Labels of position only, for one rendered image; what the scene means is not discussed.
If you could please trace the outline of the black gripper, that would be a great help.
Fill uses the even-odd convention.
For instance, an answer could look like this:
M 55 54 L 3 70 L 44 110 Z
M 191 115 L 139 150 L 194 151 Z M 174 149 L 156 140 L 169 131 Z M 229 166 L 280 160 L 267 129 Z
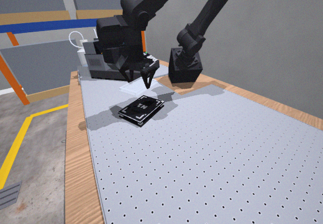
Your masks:
M 142 45 L 142 42 L 141 43 L 137 43 L 137 45 L 138 44 L 141 44 Z M 145 64 L 146 63 L 152 64 L 153 63 L 153 59 L 144 58 L 143 45 L 141 46 L 141 48 L 142 48 L 143 61 L 138 62 L 138 63 L 124 62 L 123 65 L 121 66 L 121 68 L 118 69 L 118 70 L 124 76 L 124 78 L 127 80 L 128 83 L 130 83 L 130 82 L 133 81 L 134 71 L 140 71 L 140 74 L 142 76 L 142 79 L 144 81 L 144 84 L 146 86 L 146 89 L 149 89 L 150 88 L 150 85 L 151 85 L 151 82 L 152 82 L 152 79 L 154 77 L 154 74 L 155 74 L 155 72 L 157 70 L 157 67 L 148 66 L 146 68 L 143 68 L 143 67 L 145 67 Z M 125 73 L 126 70 L 129 70 L 130 71 L 130 80 L 129 80 L 127 74 Z M 147 80 L 147 76 L 148 76 L 149 73 L 150 73 L 150 76 L 149 76 L 149 81 L 148 81 Z

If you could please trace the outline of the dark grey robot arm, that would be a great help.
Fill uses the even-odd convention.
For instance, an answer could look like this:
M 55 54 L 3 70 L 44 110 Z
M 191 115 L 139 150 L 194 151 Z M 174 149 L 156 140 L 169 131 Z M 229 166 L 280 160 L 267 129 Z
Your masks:
M 121 68 L 124 62 L 138 63 L 142 57 L 142 35 L 150 21 L 168 0 L 121 0 L 122 15 L 99 18 L 96 32 L 104 62 L 112 70 Z M 208 0 L 197 18 L 188 23 L 177 36 L 178 46 L 183 48 L 176 55 L 185 68 L 198 64 L 196 53 L 206 40 L 204 34 L 228 0 Z M 125 29 L 123 29 L 125 28 Z M 128 43 L 128 45 L 124 45 Z M 135 45 L 129 45 L 135 43 Z M 115 46 L 118 45 L 118 46 Z M 190 56 L 191 55 L 191 56 Z

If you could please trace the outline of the white multi-well plate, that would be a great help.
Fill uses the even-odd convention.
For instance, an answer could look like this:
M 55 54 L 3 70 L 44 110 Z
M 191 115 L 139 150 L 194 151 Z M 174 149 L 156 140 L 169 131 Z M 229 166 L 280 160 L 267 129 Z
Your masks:
M 158 83 L 157 80 L 152 79 L 150 88 L 153 87 L 154 85 L 156 85 L 157 83 Z M 140 94 L 142 94 L 143 92 L 145 92 L 147 90 L 148 89 L 146 89 L 146 86 L 143 82 L 142 77 L 119 88 L 119 92 L 129 94 L 129 95 L 132 95 L 135 97 L 139 96 Z

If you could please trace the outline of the black rectangular pad with white corner marks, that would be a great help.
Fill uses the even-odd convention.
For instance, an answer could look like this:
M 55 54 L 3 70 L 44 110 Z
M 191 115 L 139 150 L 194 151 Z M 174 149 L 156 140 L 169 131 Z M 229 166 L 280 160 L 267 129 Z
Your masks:
M 142 127 L 148 122 L 164 105 L 164 101 L 142 95 L 120 111 L 119 117 Z

